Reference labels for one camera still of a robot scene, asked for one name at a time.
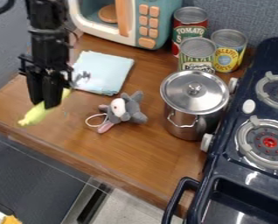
gray wall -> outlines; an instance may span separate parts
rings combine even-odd
[[[0,87],[6,84],[18,68],[17,56],[26,51],[28,34],[24,0],[0,15]]]
[[[251,46],[278,36],[278,0],[184,0],[209,15],[209,32],[228,28],[246,34]]]

red burner center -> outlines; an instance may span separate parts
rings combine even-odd
[[[276,139],[272,138],[272,137],[266,137],[263,140],[263,143],[268,147],[268,148],[274,148],[275,146],[277,146],[277,141]]]

can label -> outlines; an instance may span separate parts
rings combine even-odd
[[[192,58],[184,53],[179,54],[178,58],[178,69],[179,71],[190,69],[190,67],[194,66],[201,66],[204,65],[205,69],[207,67],[212,67],[212,63],[214,60],[214,56],[204,57],[204,58]]]
[[[242,63],[246,47],[228,48],[217,45],[214,68],[221,73],[230,73]]]
[[[180,45],[183,39],[204,37],[205,31],[204,26],[181,25],[173,30],[173,41]]]
[[[204,37],[206,28],[200,25],[180,25],[173,29],[172,34],[172,52],[178,58],[179,45],[184,39]]]

peach button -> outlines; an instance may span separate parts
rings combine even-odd
[[[150,14],[153,18],[159,17],[159,15],[160,15],[160,9],[159,9],[159,7],[156,7],[156,6],[150,7],[149,14]]]
[[[139,45],[152,49],[155,47],[156,45],[156,41],[154,39],[151,38],[139,38]]]
[[[143,15],[149,14],[149,6],[147,4],[140,4],[139,12],[140,12],[140,14],[143,14]]]
[[[159,26],[159,20],[157,18],[150,18],[149,25],[151,28],[157,28]]]
[[[153,39],[158,37],[158,30],[156,29],[149,29],[149,36]]]
[[[139,17],[139,23],[140,23],[141,25],[147,25],[148,22],[149,22],[149,20],[148,20],[147,17],[143,17],[143,16],[140,16],[140,17]]]
[[[146,27],[144,27],[144,26],[141,26],[141,27],[139,28],[139,32],[140,32],[140,34],[143,35],[143,36],[147,36],[148,30],[149,30],[149,29],[146,28]]]

can lid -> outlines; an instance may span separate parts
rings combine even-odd
[[[247,44],[247,37],[240,31],[223,29],[215,31],[211,40],[219,46],[240,47]]]
[[[198,70],[185,70],[168,76],[161,85],[161,96],[175,110],[206,115],[228,102],[228,88],[218,76]]]
[[[174,18],[184,25],[190,25],[206,21],[207,14],[199,7],[183,7],[174,12]]]
[[[216,45],[208,38],[186,38],[180,45],[181,53],[192,58],[205,58],[216,52]]]

